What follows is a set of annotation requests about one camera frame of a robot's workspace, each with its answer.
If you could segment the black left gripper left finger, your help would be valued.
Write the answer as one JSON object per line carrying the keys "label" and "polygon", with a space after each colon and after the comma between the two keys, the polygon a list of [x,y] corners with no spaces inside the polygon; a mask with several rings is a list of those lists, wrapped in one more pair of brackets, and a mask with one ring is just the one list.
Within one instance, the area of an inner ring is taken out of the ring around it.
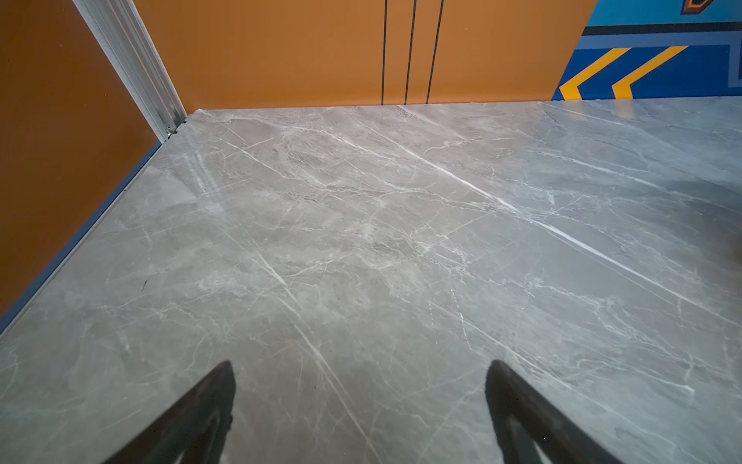
{"label": "black left gripper left finger", "polygon": [[219,363],[108,463],[218,463],[231,429],[236,379]]}

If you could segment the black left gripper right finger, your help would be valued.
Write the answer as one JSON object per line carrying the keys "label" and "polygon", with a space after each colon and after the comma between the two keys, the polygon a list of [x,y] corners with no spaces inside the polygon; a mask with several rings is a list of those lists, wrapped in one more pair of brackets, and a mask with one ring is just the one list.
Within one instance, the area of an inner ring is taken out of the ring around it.
{"label": "black left gripper right finger", "polygon": [[488,368],[485,397],[505,463],[619,462],[501,360]]}

